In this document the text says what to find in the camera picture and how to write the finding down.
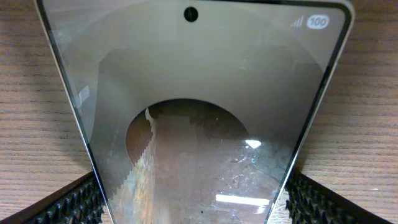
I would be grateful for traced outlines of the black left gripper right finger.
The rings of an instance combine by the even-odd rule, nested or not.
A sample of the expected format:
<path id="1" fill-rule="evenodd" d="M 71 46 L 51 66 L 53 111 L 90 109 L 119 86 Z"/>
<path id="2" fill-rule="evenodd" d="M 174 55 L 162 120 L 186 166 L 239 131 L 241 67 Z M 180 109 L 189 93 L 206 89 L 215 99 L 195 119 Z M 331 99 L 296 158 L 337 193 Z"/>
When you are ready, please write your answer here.
<path id="1" fill-rule="evenodd" d="M 285 209 L 292 223 L 392 224 L 361 208 L 301 173 L 291 173 L 285 184 Z"/>

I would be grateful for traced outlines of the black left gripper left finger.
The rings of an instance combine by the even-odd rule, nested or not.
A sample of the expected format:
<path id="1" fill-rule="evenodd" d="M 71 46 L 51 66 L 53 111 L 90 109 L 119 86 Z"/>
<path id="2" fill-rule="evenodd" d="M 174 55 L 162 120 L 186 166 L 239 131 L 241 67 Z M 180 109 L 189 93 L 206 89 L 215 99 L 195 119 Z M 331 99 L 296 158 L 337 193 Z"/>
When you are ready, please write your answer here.
<path id="1" fill-rule="evenodd" d="M 1 220 L 1 224 L 99 224 L 104 206 L 100 186 L 90 172 Z"/>

